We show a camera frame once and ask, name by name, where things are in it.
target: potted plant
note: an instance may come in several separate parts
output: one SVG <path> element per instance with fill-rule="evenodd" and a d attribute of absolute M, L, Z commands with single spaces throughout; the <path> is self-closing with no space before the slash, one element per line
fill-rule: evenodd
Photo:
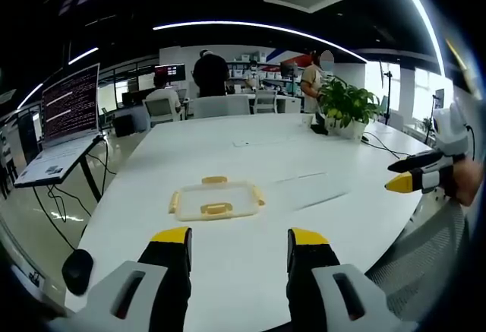
<path fill-rule="evenodd" d="M 370 119 L 380 112 L 380 101 L 373 93 L 349 85 L 337 76 L 324 84 L 320 92 L 322 113 L 343 137 L 361 140 Z"/>
<path fill-rule="evenodd" d="M 427 132 L 429 128 L 431 128 L 431 119 L 430 118 L 424 118 L 424 120 L 421 122 L 421 129 L 423 132 Z"/>

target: white flower pot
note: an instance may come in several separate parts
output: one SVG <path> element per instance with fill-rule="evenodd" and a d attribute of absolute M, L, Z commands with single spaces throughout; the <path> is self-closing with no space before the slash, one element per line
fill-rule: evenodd
<path fill-rule="evenodd" d="M 324 119 L 326 120 L 326 130 L 329 132 L 328 135 L 338 136 L 341 120 L 335 118 L 327 118 L 327 117 L 324 117 Z"/>
<path fill-rule="evenodd" d="M 360 141 L 365 128 L 365 123 L 352 121 L 347 127 L 339 129 L 339 135 L 350 140 Z"/>

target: laptop screen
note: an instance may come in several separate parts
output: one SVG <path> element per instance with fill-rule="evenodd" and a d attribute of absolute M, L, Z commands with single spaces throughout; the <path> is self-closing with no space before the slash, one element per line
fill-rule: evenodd
<path fill-rule="evenodd" d="M 45 141 L 98 128 L 98 70 L 99 65 L 90 66 L 43 91 Z"/>

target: white shirt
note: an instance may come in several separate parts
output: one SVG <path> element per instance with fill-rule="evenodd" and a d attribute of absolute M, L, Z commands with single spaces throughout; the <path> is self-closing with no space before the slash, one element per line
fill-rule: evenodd
<path fill-rule="evenodd" d="M 179 108 L 181 106 L 181 102 L 179 102 L 179 96 L 172 89 L 157 89 L 154 90 L 152 93 L 147 95 L 147 99 L 155 100 L 155 99 L 169 99 L 172 102 L 174 108 Z"/>
<path fill-rule="evenodd" d="M 312 89 L 319 91 L 321 84 L 322 74 L 319 66 L 312 64 L 307 67 L 302 74 L 302 80 L 311 84 Z M 319 110 L 319 104 L 317 100 L 312 96 L 308 96 L 304 93 L 304 112 L 315 113 Z"/>
<path fill-rule="evenodd" d="M 257 90 L 260 89 L 260 76 L 258 76 L 258 71 L 246 71 L 245 80 L 248 81 L 252 88 L 255 88 Z"/>

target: cable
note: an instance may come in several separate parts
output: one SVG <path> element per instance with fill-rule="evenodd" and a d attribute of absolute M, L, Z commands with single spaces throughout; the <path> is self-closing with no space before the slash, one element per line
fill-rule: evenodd
<path fill-rule="evenodd" d="M 58 231 L 59 235 L 66 241 L 66 243 L 69 245 L 69 247 L 71 247 L 73 250 L 75 250 L 75 248 L 73 247 L 73 245 L 68 241 L 68 239 L 66 239 L 66 237 L 61 233 L 61 231 L 59 230 L 59 228 L 54 224 L 54 222 L 52 221 L 51 217 L 49 217 L 49 215 L 47 214 L 46 209 L 44 209 L 44 206 L 43 206 L 42 202 L 40 201 L 39 195 L 37 194 L 36 188 L 35 187 L 32 187 L 32 189 L 33 189 L 34 194 L 36 195 L 36 198 L 37 198 L 37 201 L 39 202 L 40 207 L 43 209 L 43 212 L 46 215 L 46 217 L 49 220 L 49 222 L 52 224 L 52 226 L 55 228 L 55 230 Z"/>
<path fill-rule="evenodd" d="M 476 157 L 476 138 L 474 136 L 474 131 L 472 130 L 472 127 L 470 125 L 466 125 L 465 129 L 467 129 L 468 132 L 471 131 L 472 134 L 472 159 L 474 160 L 474 158 Z"/>
<path fill-rule="evenodd" d="M 64 205 L 64 199 L 62 199 L 62 197 L 59 197 L 58 195 L 54 195 L 54 193 L 52 192 L 52 189 L 54 188 L 54 185 L 51 186 L 51 188 L 49 188 L 49 186 L 47 186 L 47 196 L 51 199 L 54 199 L 55 201 L 55 206 L 58 208 L 58 212 L 59 212 L 59 216 L 61 217 L 61 220 L 63 223 L 66 223 L 66 221 L 68 220 L 68 215 L 66 214 L 66 207 Z M 62 209 L 64 209 L 64 218 L 62 217 L 62 213 L 61 212 L 61 208 L 59 208 L 59 204 L 58 204 L 58 200 L 57 198 L 61 199 L 61 202 L 62 202 Z"/>
<path fill-rule="evenodd" d="M 108 169 L 108 167 L 105 165 L 105 163 L 104 163 L 104 162 L 103 162 L 103 161 L 102 161 L 102 160 L 101 160 L 99 157 L 96 157 L 96 156 L 94 156 L 94 155 L 92 155 L 92 154 L 90 154 L 90 153 L 89 153 L 89 154 L 87 154 L 87 155 L 88 155 L 89 157 L 92 157 L 92 158 L 97 159 L 98 161 L 100 161 L 100 162 L 101 162 L 101 164 L 102 164 L 102 165 L 103 165 L 103 166 L 106 168 L 106 171 L 107 171 L 107 172 L 109 172 L 109 173 L 110 173 L 110 174 L 112 174 L 112 175 L 116 175 L 116 172 L 113 172 L 113 171 L 111 171 L 110 169 Z"/>
<path fill-rule="evenodd" d="M 64 191 L 64 190 L 62 190 L 62 189 L 58 188 L 58 187 L 57 187 L 57 186 L 55 186 L 55 185 L 54 185 L 54 189 L 55 189 L 55 190 L 57 190 L 57 191 L 60 191 L 60 192 L 61 192 L 61 193 L 63 193 L 63 194 L 66 194 L 68 197 L 71 197 L 71 198 L 76 199 L 76 200 L 79 202 L 79 205 L 80 205 L 80 206 L 81 206 L 81 207 L 84 209 L 84 211 L 85 211 L 86 213 L 88 213 L 88 215 L 91 217 L 91 213 L 90 213 L 90 212 L 88 212 L 88 209 L 86 209 L 86 207 L 83 205 L 83 203 L 81 203 L 81 199 L 80 199 L 80 198 L 78 198 L 76 195 L 70 194 L 70 193 L 68 193 L 67 191 Z"/>
<path fill-rule="evenodd" d="M 375 146 L 374 144 L 369 144 L 368 142 L 366 141 L 361 141 L 362 143 L 364 144 L 367 144 L 368 146 L 372 146 L 374 148 L 377 148 L 378 150 L 388 150 L 387 148 L 384 148 L 384 147 L 378 147 L 378 146 Z M 388 150 L 392 155 L 394 155 L 394 157 L 396 157 L 397 159 L 399 159 L 399 157 L 397 155 L 395 155 L 395 153 L 393 151 L 390 151 Z"/>
<path fill-rule="evenodd" d="M 106 147 L 106 161 L 105 161 L 105 172 L 103 173 L 103 185 L 101 187 L 101 196 L 105 194 L 105 181 L 106 181 L 106 172 L 108 171 L 108 142 L 105 142 L 105 147 Z"/>
<path fill-rule="evenodd" d="M 372 134 L 371 132 L 363 132 L 363 133 L 370 134 L 370 135 L 372 135 L 373 137 L 375 137 L 375 138 L 378 140 L 378 142 L 380 142 L 380 143 L 381 143 L 381 145 L 382 145 L 383 147 L 374 146 L 373 144 L 369 144 L 368 142 L 361 141 L 361 142 L 363 142 L 363 143 L 365 143 L 365 144 L 368 144 L 368 145 L 370 145 L 370 146 L 372 146 L 372 147 L 375 147 L 375 148 L 378 148 L 378 149 L 380 149 L 380 150 L 388 150 L 388 151 L 389 151 L 389 152 L 390 152 L 392 155 L 394 155 L 394 157 L 396 157 L 397 159 L 399 159 L 399 157 L 398 157 L 396 154 L 399 154 L 399 155 L 405 155 L 405 156 L 411 156 L 411 155 L 409 155 L 408 153 L 405 153 L 405 152 L 399 152 L 399 151 L 393 151 L 393 150 L 391 150 L 390 148 L 388 148 L 388 147 L 387 147 L 387 146 L 386 146 L 386 145 L 385 145 L 385 144 L 384 144 L 384 143 L 381 141 L 381 139 L 380 139 L 380 138 L 378 138 L 378 137 L 377 137 L 375 134 Z"/>

